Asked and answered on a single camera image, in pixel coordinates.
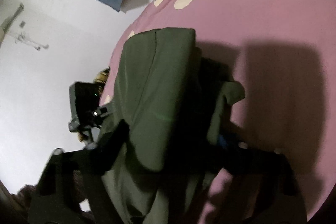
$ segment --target pink bedsheet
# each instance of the pink bedsheet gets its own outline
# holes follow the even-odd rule
[[[288,157],[311,218],[336,182],[335,26],[336,0],[157,0],[120,38],[101,103],[113,96],[129,35],[194,28],[203,55],[229,64],[246,88],[232,121],[251,145]],[[210,194],[229,178],[221,172]],[[213,209],[208,203],[199,223]]]

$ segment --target white surface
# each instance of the white surface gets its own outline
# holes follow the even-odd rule
[[[23,2],[10,30],[20,32],[24,20],[32,40],[50,45],[38,52],[6,36],[0,47],[0,180],[11,193],[38,182],[53,149],[82,148],[68,131],[68,87],[108,66],[149,1],[126,0],[128,11],[117,13],[97,0],[0,0],[0,24]]]

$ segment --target pink surface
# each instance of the pink surface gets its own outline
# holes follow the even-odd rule
[[[193,0],[182,10],[175,2],[149,4],[122,35],[102,102],[113,95],[131,31],[194,28],[203,55],[231,65],[246,88],[232,121],[248,143],[282,149],[311,218],[336,182],[336,0]],[[220,173],[213,187],[225,178]]]

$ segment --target dark green fabric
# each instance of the dark green fabric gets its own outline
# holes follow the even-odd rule
[[[201,57],[192,29],[152,30],[125,43],[113,114],[101,129],[121,119],[130,127],[103,177],[125,223],[176,223],[213,167],[223,108],[243,97],[227,66]]]

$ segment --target olive green garment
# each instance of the olive green garment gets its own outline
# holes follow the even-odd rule
[[[243,98],[227,66],[201,57],[192,29],[156,29],[126,41],[113,114],[101,128],[104,134],[124,119],[130,129],[103,176],[124,223],[178,222],[213,169],[223,108]]]

